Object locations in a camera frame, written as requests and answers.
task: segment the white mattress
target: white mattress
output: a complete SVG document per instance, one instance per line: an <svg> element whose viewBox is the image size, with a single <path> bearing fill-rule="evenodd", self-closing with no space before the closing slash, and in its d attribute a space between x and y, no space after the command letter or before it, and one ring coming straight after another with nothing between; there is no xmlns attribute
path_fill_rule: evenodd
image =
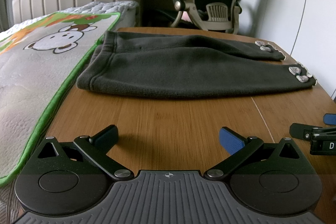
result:
<svg viewBox="0 0 336 224"><path fill-rule="evenodd" d="M127 10L124 13L124 18L117 22L117 24L114 26L114 31L117 31L119 28L123 27L135 27L139 24L137 22L137 10L132 9L132 10Z"/></svg>
<svg viewBox="0 0 336 224"><path fill-rule="evenodd" d="M136 21L136 13L138 11L137 9L138 6L139 6L139 3L137 3L136 1L116 1L116 2L111 2L111 3L93 1L84 6L71 7L65 10L61 10L60 12L71 13L71 14L86 14L86 13L105 14L105 13L120 12L120 21L116 25L117 28L120 28L120 27L133 27L134 26L132 14L134 16L134 20ZM29 26L30 24L33 24L47 16L49 15L45 15L45 16L41 16L41 17L37 17L33 19L28 19L19 24L15 24L13 27L8 29L7 31L0 33L0 41L16 33L17 31L23 29L24 27Z"/></svg>

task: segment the black clamp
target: black clamp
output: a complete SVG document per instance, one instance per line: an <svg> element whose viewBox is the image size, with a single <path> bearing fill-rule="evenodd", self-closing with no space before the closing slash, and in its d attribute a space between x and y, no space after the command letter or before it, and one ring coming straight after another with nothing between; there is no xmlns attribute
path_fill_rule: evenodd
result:
<svg viewBox="0 0 336 224"><path fill-rule="evenodd" d="M293 138L310 141L311 155L336 155L336 127L322 128L293 123L289 133Z"/></svg>
<svg viewBox="0 0 336 224"><path fill-rule="evenodd" d="M241 202L260 212L290 215L314 208L322 185L291 138L264 143L223 127L219 139L231 156L208 169L206 179L227 183ZM267 202L270 193L272 202Z"/></svg>
<svg viewBox="0 0 336 224"><path fill-rule="evenodd" d="M73 214L101 200L112 183L133 179L130 169L106 155L117 142L115 125L73 142L44 138L16 180L23 208L43 215Z"/></svg>

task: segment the desk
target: desk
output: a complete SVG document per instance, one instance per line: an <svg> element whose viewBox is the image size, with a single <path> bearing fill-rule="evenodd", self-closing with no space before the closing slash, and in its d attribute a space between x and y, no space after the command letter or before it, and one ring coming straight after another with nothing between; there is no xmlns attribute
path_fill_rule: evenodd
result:
<svg viewBox="0 0 336 224"><path fill-rule="evenodd" d="M254 38L219 32L172 28L122 28L120 31L164 34L200 34L254 42ZM294 63L289 57L284 64ZM118 144L108 153L130 168L204 172L227 158L218 131L228 126L247 137L279 142L289 136L293 122L324 126L325 113L336 113L336 104L321 88L273 95L202 100L151 100L98 94L73 87L53 120L47 136L72 141L94 135L110 124L119 128ZM336 160L312 156L309 143L296 140L323 182L315 213L327 224L335 223Z"/></svg>

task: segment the folded sweatpants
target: folded sweatpants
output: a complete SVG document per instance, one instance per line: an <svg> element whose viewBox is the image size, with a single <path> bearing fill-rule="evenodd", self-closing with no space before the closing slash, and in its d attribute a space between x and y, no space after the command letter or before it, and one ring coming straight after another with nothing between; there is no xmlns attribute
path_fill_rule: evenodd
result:
<svg viewBox="0 0 336 224"><path fill-rule="evenodd" d="M271 45L204 37L105 33L77 87L149 98L205 98L300 90L315 78Z"/></svg>

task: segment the metal screw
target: metal screw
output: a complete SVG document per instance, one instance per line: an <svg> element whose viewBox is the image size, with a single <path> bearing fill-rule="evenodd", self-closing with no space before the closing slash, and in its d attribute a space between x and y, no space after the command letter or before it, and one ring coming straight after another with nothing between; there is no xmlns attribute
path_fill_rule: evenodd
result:
<svg viewBox="0 0 336 224"><path fill-rule="evenodd" d="M131 174L130 170L120 169L114 172L114 175L118 178L125 178Z"/></svg>
<svg viewBox="0 0 336 224"><path fill-rule="evenodd" d="M175 10L179 11L181 9L181 2L175 2Z"/></svg>
<svg viewBox="0 0 336 224"><path fill-rule="evenodd" d="M224 175L222 170L219 169L211 169L207 172L207 175L211 178L218 178Z"/></svg>

